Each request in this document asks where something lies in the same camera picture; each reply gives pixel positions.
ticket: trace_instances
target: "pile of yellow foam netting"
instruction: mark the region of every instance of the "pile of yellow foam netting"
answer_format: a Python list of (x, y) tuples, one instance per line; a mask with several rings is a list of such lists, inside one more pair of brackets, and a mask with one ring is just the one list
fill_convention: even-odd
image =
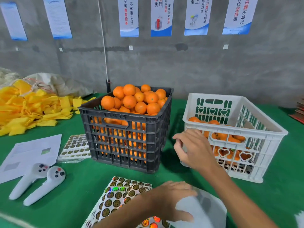
[(0, 89), (0, 136), (23, 134), (36, 126), (55, 126), (58, 119), (70, 119), (73, 110), (79, 114), (78, 107), (88, 101), (69, 95), (59, 97), (43, 89), (33, 92), (30, 84), (17, 80)]

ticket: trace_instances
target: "stack of cardboard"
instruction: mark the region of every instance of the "stack of cardboard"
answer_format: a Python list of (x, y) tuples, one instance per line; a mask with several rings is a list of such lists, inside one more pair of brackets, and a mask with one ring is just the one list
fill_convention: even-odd
[(304, 98), (297, 102), (297, 109), (290, 116), (304, 124)]

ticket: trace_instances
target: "white paper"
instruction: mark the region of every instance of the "white paper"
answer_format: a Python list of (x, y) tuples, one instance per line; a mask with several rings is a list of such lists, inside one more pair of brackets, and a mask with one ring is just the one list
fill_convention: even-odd
[(118, 0), (121, 37), (138, 37), (138, 0)]
[(185, 36), (207, 35), (212, 0), (187, 0)]
[(257, 0), (229, 0), (222, 34), (248, 34)]
[(181, 199), (176, 204), (177, 210), (183, 210), (193, 215), (193, 222), (169, 222), (175, 228), (225, 228), (227, 209), (224, 203), (210, 193), (193, 187), (197, 197)]
[(43, 0), (53, 38), (72, 38), (64, 0)]
[(0, 184), (23, 176), (36, 163), (54, 165), (60, 142), (61, 134), (16, 143), (0, 166)]
[(1, 2), (0, 7), (11, 38), (17, 41), (27, 41), (17, 4)]
[(151, 0), (151, 37), (171, 37), (174, 0)]

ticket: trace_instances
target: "blue and white poster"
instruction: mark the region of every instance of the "blue and white poster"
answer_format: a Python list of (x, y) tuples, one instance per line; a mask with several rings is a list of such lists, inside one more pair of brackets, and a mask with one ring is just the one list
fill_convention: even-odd
[(72, 38), (64, 0), (43, 0), (54, 39)]
[(0, 7), (11, 38), (16, 41), (27, 41), (17, 4), (1, 2)]
[(171, 37), (174, 0), (151, 0), (151, 37)]
[(185, 36), (207, 35), (212, 0), (187, 0)]
[(138, 37), (138, 0), (118, 0), (121, 37)]
[(257, 0), (229, 0), (223, 34), (248, 34)]

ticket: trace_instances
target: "pile of oranges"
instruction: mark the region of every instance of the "pile of oranges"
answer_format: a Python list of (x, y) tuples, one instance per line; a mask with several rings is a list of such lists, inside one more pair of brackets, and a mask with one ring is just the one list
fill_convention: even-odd
[[(113, 95), (115, 97), (104, 96), (102, 98), (101, 106), (104, 110), (141, 114), (141, 115), (157, 115), (168, 99), (168, 97), (166, 97), (166, 91), (164, 89), (158, 89), (157, 91), (153, 92), (151, 91), (151, 87), (147, 84), (142, 85), (141, 89), (135, 87), (132, 84), (127, 84), (124, 87), (117, 86), (113, 90)], [(95, 123), (100, 124), (101, 118), (94, 117), (94, 121)], [(110, 118), (105, 118), (105, 122), (108, 124), (116, 124), (123, 126), (128, 126), (129, 124), (125, 120), (110, 119)], [(135, 130), (136, 127), (137, 130), (146, 130), (145, 123), (132, 122), (132, 129)], [(132, 150), (132, 147), (146, 150), (145, 133), (136, 133), (126, 130), (109, 128), (109, 135), (115, 135), (115, 136), (127, 138), (127, 139), (117, 139), (107, 136), (108, 134), (107, 128), (93, 126), (93, 129), (99, 133), (105, 134), (105, 136), (98, 136), (99, 141), (108, 142), (109, 144), (119, 144), (119, 146), (128, 147), (124, 149), (121, 148), (121, 152), (125, 152), (127, 154), (129, 149), (130, 155), (134, 155), (135, 157), (146, 158), (145, 152)], [(130, 139), (141, 140), (142, 143), (131, 141)], [(110, 145), (100, 145), (100, 149), (119, 152), (118, 147), (110, 146)]]
[[(201, 121), (199, 120), (197, 117), (191, 117), (188, 119), (188, 121), (191, 122), (200, 122), (200, 123), (208, 123), (208, 124), (214, 124), (214, 125), (220, 125), (220, 123), (217, 120), (211, 120), (209, 122), (205, 122), (205, 121)], [(209, 138), (209, 131), (204, 131), (204, 137), (205, 138)], [(218, 139), (218, 140), (223, 140), (223, 141), (229, 141), (229, 142), (236, 142), (236, 143), (242, 143), (246, 140), (245, 137), (240, 136), (240, 135), (230, 135), (230, 134), (225, 134), (225, 133), (212, 133), (211, 137), (213, 139)], [(239, 161), (240, 160), (240, 156), (242, 157), (242, 159), (245, 161), (249, 158), (251, 158), (251, 154), (246, 154), (246, 153), (250, 153), (249, 151), (243, 151), (243, 153), (241, 154), (241, 150), (234, 150), (234, 149), (227, 149), (227, 148), (220, 148), (219, 146), (211, 146), (212, 150), (214, 148), (214, 156), (218, 157), (219, 154), (224, 157), (226, 156), (227, 159), (232, 159), (234, 156), (234, 152), (236, 152), (234, 160)], [(231, 161), (226, 161), (226, 163), (228, 165), (231, 164)]]

